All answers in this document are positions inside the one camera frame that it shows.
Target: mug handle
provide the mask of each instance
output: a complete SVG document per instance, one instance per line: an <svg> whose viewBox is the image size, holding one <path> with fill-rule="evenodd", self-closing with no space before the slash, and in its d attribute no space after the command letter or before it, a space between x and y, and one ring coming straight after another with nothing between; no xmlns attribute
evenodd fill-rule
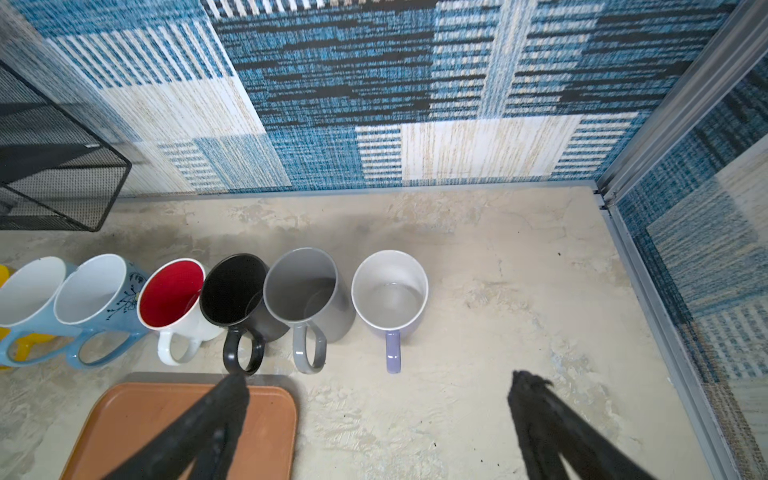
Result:
<svg viewBox="0 0 768 480"><path fill-rule="evenodd" d="M170 341L173 337L173 332L164 330L160 332L160 339L157 341L157 356L160 357L161 362L170 366L179 366L192 360L192 357L197 355L200 344L203 343L203 340L200 339L189 339L187 351L184 352L179 360L176 360L174 354L170 352Z"/></svg>
<svg viewBox="0 0 768 480"><path fill-rule="evenodd" d="M69 363L72 368L92 369L95 367L107 365L112 360L127 352L127 350L130 349L134 343L141 340L144 335L147 335L146 332L132 333L128 338L125 339L125 341L123 341L123 343L121 343L116 349L112 350L107 355L101 357L95 362L83 362L83 360L80 358L80 349L83 348L83 345L85 345L88 340L102 332L104 332L104 330L83 330L83 333L78 335L78 338L74 339L74 342L67 345L67 363Z"/></svg>
<svg viewBox="0 0 768 480"><path fill-rule="evenodd" d="M240 345L240 339L247 333L253 337L253 341L251 342L250 361L244 369L240 366L240 361L237 357L237 347ZM231 326L227 329L227 338L224 340L224 368L233 374L244 373L245 375L253 375L259 369L261 361L264 359L265 346L264 337L258 330L242 323Z"/></svg>
<svg viewBox="0 0 768 480"><path fill-rule="evenodd" d="M293 361L296 368L301 373L312 375L318 373L326 365L326 340L323 331L312 323L308 322L310 328L315 333L315 360L310 364L306 358L306 324L301 324L293 328Z"/></svg>
<svg viewBox="0 0 768 480"><path fill-rule="evenodd" d="M69 345L64 345L61 348L58 348L58 349L54 350L53 352L46 353L43 356L39 356L36 359L22 361L23 359L26 358L27 355L29 355L29 349L25 349L21 345L21 343L20 343L19 346L18 346L19 350L16 352L16 359L12 359L11 356L8 354L8 351L13 346L13 343L16 340L22 338L23 336L29 335L30 333L34 333L34 332L25 332L25 331L21 331L21 330L20 331L13 331L13 332L10 332L8 334L8 336L6 336L0 342L0 363L2 365L5 365L5 366L16 366L16 367L34 365L36 363L40 363L40 362L44 362L45 360L52 359L53 357L55 357L55 356L61 354L62 352L64 352L64 350L69 346Z"/></svg>
<svg viewBox="0 0 768 480"><path fill-rule="evenodd" d="M400 373L400 330L386 333L386 371Z"/></svg>

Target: mug rim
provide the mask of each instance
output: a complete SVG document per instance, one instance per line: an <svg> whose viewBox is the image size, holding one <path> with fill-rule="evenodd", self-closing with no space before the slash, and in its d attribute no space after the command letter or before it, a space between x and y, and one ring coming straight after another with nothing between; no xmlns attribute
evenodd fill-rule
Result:
<svg viewBox="0 0 768 480"><path fill-rule="evenodd" d="M56 307L58 305L59 299L61 298L59 296L59 293L61 293L61 291L64 289L64 286L67 284L67 282L71 281L74 278L78 270L88 265L90 262L94 262L98 259L101 259L102 257L117 257L122 262L121 266L123 271L123 275L122 275L123 281L121 283L121 286L119 286L118 289L114 291L114 293L112 294L112 297L110 297L110 299L99 310L97 310L96 312L93 312L90 316L84 319L78 320L77 322L65 322L64 320L58 318L58 312ZM102 312L104 312L107 309L107 307L109 307L112 304L112 302L114 302L114 299L118 297L118 295L120 294L120 289L122 285L125 283L125 277L127 274L128 274L127 260L121 257L120 255L117 255L116 253L103 253L101 255L97 255L96 257L89 258L88 260L84 261L80 266L78 266L78 268L74 269L74 272L72 272L72 274L68 276L67 279L64 280L64 282L62 282L61 285L59 286L58 292L56 292L56 300L54 300L54 303L53 303L53 315L56 317L56 320L59 323L62 323L64 325L80 325L82 323L86 323L88 320L94 319L97 315L100 315Z"/></svg>
<svg viewBox="0 0 768 480"><path fill-rule="evenodd" d="M355 285L356 285L355 284L355 279L357 278L357 274L359 273L359 271L362 268L362 266L366 264L366 262L368 262L373 257L375 257L376 255L379 255L381 253L396 253L398 255L405 255L406 257L408 257L411 260L413 260L414 262L416 262L416 265L419 266L419 269L421 270L421 273L424 276L424 279L426 280L426 282L425 282L426 288L424 289L425 290L424 291L424 300L422 301L421 307L419 307L419 311L407 323L403 323L400 326L379 326L379 325L374 325L373 323L371 323L360 312L360 309L357 307L357 302L355 301L355 297L356 297L356 295L355 295ZM358 315L360 315L360 318L362 319L363 322L367 323L368 325L370 325L371 327L373 327L373 328L375 328L377 330L382 330L383 332L394 332L395 330L404 329L408 325L410 325L411 323L414 323L416 321L416 319L418 319L422 315L422 312L424 312L424 309L427 306L427 299L429 298L429 277L427 276L427 272L424 270L424 266L421 264L421 262L419 262L410 253L403 252L402 250L379 250L378 252L374 252L374 253L371 253L370 255L368 255L368 257L365 260L363 260L360 263L360 265L358 265L357 270L355 270L355 275L352 277L352 286L349 288L349 296L352 297L352 305L355 307L355 311L357 312Z"/></svg>
<svg viewBox="0 0 768 480"><path fill-rule="evenodd" d="M206 286L205 280L208 280L208 277L215 271L216 268L221 266L223 263L225 263L225 262L227 262L229 260L232 260L234 257L251 257L251 258L255 258L256 260L259 260L261 265L264 267L264 271L266 272L266 274L264 275L264 281L263 281L263 283L261 285L261 297L262 297L261 301L263 301L263 298L264 298L264 285L266 284L266 278L269 276L269 272L271 271L271 269L267 266L267 264L264 262L264 260L261 260L261 258L258 257L257 255L254 255L252 253L233 253L232 255L229 255L228 257L223 258L219 263L214 265L214 267L210 269L210 272L207 275L205 275L205 277L203 278L203 288L200 289L200 295L197 298L198 302L200 302L202 300L202 298L203 298L203 291L205 290L205 286ZM203 304L202 303L200 303L200 313L203 314L203 318L205 320L207 320L209 323L212 323L215 326L219 326L219 327L221 327L223 329L228 329L231 326L240 325L242 322L244 322L250 316L250 314L253 313L254 310L256 310L256 308L258 306L259 306L259 304L257 303L256 306L254 308L252 308L251 311L249 311L245 315L243 315L242 318L240 318L239 320L235 320L234 322L229 322L229 323L222 323L222 322L217 322L216 320L211 320L208 317L208 315L205 313L205 309L203 308Z"/></svg>
<svg viewBox="0 0 768 480"><path fill-rule="evenodd" d="M26 268L27 266L30 266L30 265L32 265L32 264L33 264L33 263L35 263L35 262L39 262L40 260L46 260L46 259L49 259L49 258L50 258L50 259L53 259L53 260L57 260L57 261L59 262L59 264L60 264L62 267L64 267L64 278L63 278L63 279L61 279L61 281L58 283L58 286L56 287L56 290L55 290L55 291L53 292L53 294L51 294L51 296L50 296L50 297L49 297L49 298L48 298L48 299L47 299L47 300L46 300L46 301L45 301L45 302L44 302L44 303L43 303L43 304L40 306L40 308L38 308L37 310L35 310L33 313L30 313L29 315L27 315L25 318L23 318L23 319L19 320L18 322L15 322L15 323L11 323L11 324L8 324L8 325L0 325L0 327L1 327L1 328L5 328L5 329L11 329L11 328L13 328L13 327L15 327L15 326L19 326L19 325L22 325L22 324L24 324L24 323L26 323L26 322L28 322L28 321L32 320L32 319L33 319L33 318L35 318L35 317L36 317L36 316L37 316L37 315L38 315L40 312L42 312L42 311L43 311L43 310L44 310L46 307L48 307L49 305L51 305L51 302L55 302L55 300L58 298L58 293L61 291L61 286L63 286L63 285L66 283L67 279L68 279L70 276L69 276L69 275L67 275L67 263L66 263L65 261L63 261L63 259L62 259L62 258L60 258L60 257L54 257L54 256L52 256L52 255L49 255L49 256L47 256L47 257L40 257L40 258L34 259L33 261L31 261L31 262L29 262L29 263L25 264L25 265L24 265L22 268L20 268L20 269L16 270L16 271L14 272L14 274L13 274L13 275L11 275L11 276L10 276L10 277L9 277L9 278L8 278L8 279L5 281L5 283L3 283L3 285L2 285L2 286L10 285L10 284L11 284L11 281L13 281L13 277L14 277L14 275L16 275L17 273L21 272L21 271L22 271L24 268Z"/></svg>
<svg viewBox="0 0 768 480"><path fill-rule="evenodd" d="M335 276L335 278L333 279L333 292L331 293L331 296L328 299L328 301L326 302L326 304L323 305L323 308L321 308L320 310L317 310L317 312L315 312L313 315L308 316L307 318L302 318L301 320L288 320L286 318L283 318L281 315L277 315L274 311L272 311L272 308L270 307L269 302L266 301L266 295L264 294L264 290L266 289L266 282L267 282L267 280L270 279L270 275L272 274L273 271L275 271L275 267L278 266L280 264L280 262L285 257L288 257L291 253L298 252L300 250L314 250L316 252L322 253L323 255L325 255L328 258L328 260L330 260L331 265L333 265L333 273L334 273L334 276ZM323 313L323 311L325 311L326 308L329 308L328 305L331 304L331 300L330 299L332 299L333 296L336 295L336 292L339 291L339 267L336 265L336 261L333 259L333 257L331 257L330 253L326 252L322 248L317 248L317 247L299 247L299 248L294 248L290 252L285 252L272 265L272 268L270 268L270 271L267 272L266 276L264 277L264 287L261 290L262 290L262 295L261 295L262 296L262 301L264 301L264 306L266 307L267 311L269 311L270 315L272 315L273 317L278 319L280 322L283 322L283 323L285 323L287 325L300 325L302 323L307 323L307 322L311 321L313 318L317 317L319 314Z"/></svg>
<svg viewBox="0 0 768 480"><path fill-rule="evenodd" d="M136 316L139 317L139 322L141 322L141 325L146 326L148 329L156 330L156 331L160 332L160 331L168 328L169 326L176 325L181 320L187 318L187 316L189 316L189 314L192 312L192 310L194 310L194 307L196 305L200 304L200 298L203 296L203 289L202 288L200 288L200 294L197 296L197 298L195 299L194 303L192 303L192 305L190 305L190 307L187 309L187 311L184 312L184 314L182 316L180 316L179 318L175 319L173 322L168 323L165 326L152 326L149 323L145 322L144 318L142 318L142 316L141 316L141 299L144 298L144 291L147 289L147 286L149 286L149 284L152 281L152 279L155 278L155 276L158 273L160 273L161 271L165 270L166 267L168 267L170 265L173 265L174 263L179 263L179 262L193 262L193 263L197 264L197 266L200 267L200 271L203 272L203 282L205 282L205 277L206 277L205 266L202 263L200 263L197 260L195 260L194 258L186 258L185 257L185 258L173 259L170 262L168 262L165 265L163 265L160 268L158 268L157 270L155 270L154 273L152 273L150 275L150 277L147 279L147 281L144 282L144 286L141 287L141 291L139 292L138 297L136 297Z"/></svg>

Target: gray mug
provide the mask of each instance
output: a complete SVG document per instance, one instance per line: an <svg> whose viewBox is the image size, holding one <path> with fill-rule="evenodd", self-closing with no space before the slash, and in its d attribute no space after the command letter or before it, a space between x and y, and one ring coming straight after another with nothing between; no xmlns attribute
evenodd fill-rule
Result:
<svg viewBox="0 0 768 480"><path fill-rule="evenodd" d="M352 328L355 308L339 269L319 248L283 255L264 280L264 305L293 329L293 361L302 373L318 373L326 364L326 344ZM315 334L315 359L306 358L306 330Z"/></svg>

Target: black mug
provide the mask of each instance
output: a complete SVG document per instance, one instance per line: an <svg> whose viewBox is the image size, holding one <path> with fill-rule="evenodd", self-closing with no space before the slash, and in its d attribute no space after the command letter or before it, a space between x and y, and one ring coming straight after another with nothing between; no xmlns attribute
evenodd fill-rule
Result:
<svg viewBox="0 0 768 480"><path fill-rule="evenodd" d="M229 373L256 373L264 358L266 343L279 339L289 330L272 317L264 305L263 287L268 270L259 257L238 253L221 260L205 277L200 291L200 310L209 322L227 329L223 360ZM245 369L237 358L243 335L252 340Z"/></svg>

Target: purple mug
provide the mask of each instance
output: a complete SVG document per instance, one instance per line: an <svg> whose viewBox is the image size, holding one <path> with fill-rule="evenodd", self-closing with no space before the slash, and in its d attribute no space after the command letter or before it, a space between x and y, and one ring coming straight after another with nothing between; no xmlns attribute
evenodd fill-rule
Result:
<svg viewBox="0 0 768 480"><path fill-rule="evenodd" d="M386 338L387 372L400 373L400 339L421 323L428 294L424 268L407 253L382 250L357 267L352 303L373 332Z"/></svg>

